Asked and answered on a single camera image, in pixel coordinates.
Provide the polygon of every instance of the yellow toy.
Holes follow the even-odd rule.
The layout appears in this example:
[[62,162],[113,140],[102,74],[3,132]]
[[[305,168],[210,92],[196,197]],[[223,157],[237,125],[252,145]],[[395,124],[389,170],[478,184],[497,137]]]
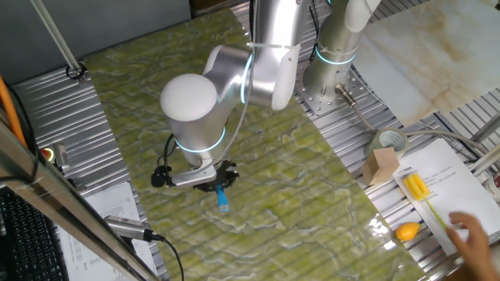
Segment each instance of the yellow toy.
[[408,187],[409,192],[412,194],[412,196],[420,201],[422,199],[425,200],[427,203],[427,206],[429,206],[430,210],[434,213],[434,216],[436,219],[439,221],[439,224],[443,227],[443,229],[446,229],[446,224],[443,221],[443,219],[439,216],[438,212],[436,212],[436,209],[432,206],[432,204],[427,200],[427,196],[430,195],[429,188],[427,188],[427,185],[423,182],[423,180],[420,178],[420,176],[417,173],[413,173],[406,177],[403,182],[405,185]]
[[410,241],[419,232],[420,224],[416,222],[403,223],[396,229],[396,237],[401,241]]

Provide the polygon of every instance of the hand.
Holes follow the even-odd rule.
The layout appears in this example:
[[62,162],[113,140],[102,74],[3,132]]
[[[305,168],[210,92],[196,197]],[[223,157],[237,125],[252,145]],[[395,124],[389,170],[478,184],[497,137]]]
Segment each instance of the hand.
[[488,236],[479,221],[462,212],[452,212],[449,216],[451,223],[460,224],[462,229],[469,230],[467,241],[463,241],[454,229],[449,227],[446,229],[448,237],[462,255],[466,265],[472,269],[479,281],[498,281],[495,267],[491,263]]

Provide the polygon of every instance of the blue marker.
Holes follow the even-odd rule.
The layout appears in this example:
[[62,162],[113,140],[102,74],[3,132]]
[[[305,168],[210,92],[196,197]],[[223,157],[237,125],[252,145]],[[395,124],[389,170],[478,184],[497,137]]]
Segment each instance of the blue marker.
[[229,211],[229,203],[227,202],[226,194],[221,185],[216,185],[217,201],[219,202],[219,210],[221,212]]

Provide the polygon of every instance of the orange cable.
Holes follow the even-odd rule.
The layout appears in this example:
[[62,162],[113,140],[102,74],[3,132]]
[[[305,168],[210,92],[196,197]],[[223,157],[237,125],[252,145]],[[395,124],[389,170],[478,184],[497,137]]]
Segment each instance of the orange cable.
[[27,148],[26,140],[24,139],[23,130],[21,129],[21,123],[19,122],[19,117],[17,116],[16,108],[14,107],[13,100],[10,97],[9,90],[7,90],[7,86],[0,75],[0,98],[3,101],[3,105],[5,107],[5,112],[7,112],[7,116],[10,120],[10,126],[12,127],[12,132],[19,139],[21,144]]

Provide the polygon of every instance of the yellow object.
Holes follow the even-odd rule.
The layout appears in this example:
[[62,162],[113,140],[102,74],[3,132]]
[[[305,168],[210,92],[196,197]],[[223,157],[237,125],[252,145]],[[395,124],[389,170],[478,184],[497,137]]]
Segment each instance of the yellow object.
[[7,90],[7,86],[3,82],[2,76],[0,76],[0,98],[3,102],[5,112],[9,117],[12,132],[14,133],[14,135],[16,135],[21,144],[23,144],[24,147],[27,148],[23,130],[21,129],[21,123],[19,122],[19,118],[17,117],[16,108],[14,107],[13,100],[10,98],[9,90]]
[[408,187],[409,192],[412,194],[412,196],[420,201],[422,199],[425,200],[427,203],[427,206],[429,206],[430,210],[434,213],[434,216],[436,219],[439,221],[439,224],[443,227],[443,229],[446,229],[446,224],[443,221],[443,219],[440,217],[436,209],[432,206],[432,204],[427,200],[427,196],[430,195],[429,188],[427,185],[424,183],[422,178],[420,178],[419,174],[413,173],[406,177],[403,180],[403,183],[405,183],[406,187]]
[[420,224],[416,222],[403,223],[396,229],[396,237],[401,241],[410,241],[419,232]]

